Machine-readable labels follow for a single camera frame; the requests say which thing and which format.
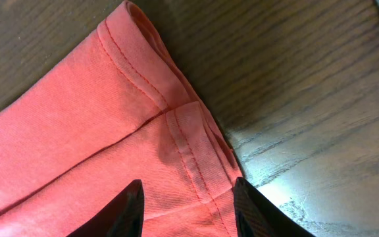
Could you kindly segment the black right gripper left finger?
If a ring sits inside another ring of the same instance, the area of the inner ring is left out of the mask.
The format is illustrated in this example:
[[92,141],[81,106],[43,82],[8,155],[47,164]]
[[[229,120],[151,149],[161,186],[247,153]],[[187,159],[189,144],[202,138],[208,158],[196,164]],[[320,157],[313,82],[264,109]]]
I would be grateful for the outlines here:
[[141,237],[144,220],[142,181],[131,181],[100,212],[68,237]]

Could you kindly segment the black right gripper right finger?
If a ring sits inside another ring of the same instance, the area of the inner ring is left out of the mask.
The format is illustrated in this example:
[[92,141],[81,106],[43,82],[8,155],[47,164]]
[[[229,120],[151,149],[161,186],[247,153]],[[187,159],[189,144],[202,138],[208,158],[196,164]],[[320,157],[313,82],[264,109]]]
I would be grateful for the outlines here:
[[313,237],[242,177],[234,186],[234,209],[238,237]]

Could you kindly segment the red orange soccer t-shirt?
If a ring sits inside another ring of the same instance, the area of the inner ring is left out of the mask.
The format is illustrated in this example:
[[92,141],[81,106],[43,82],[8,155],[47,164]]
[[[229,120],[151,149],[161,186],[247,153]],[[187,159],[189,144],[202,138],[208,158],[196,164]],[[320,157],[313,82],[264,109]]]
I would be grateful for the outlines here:
[[144,236],[235,236],[239,176],[210,111],[130,1],[0,112],[0,236],[67,236],[135,179]]

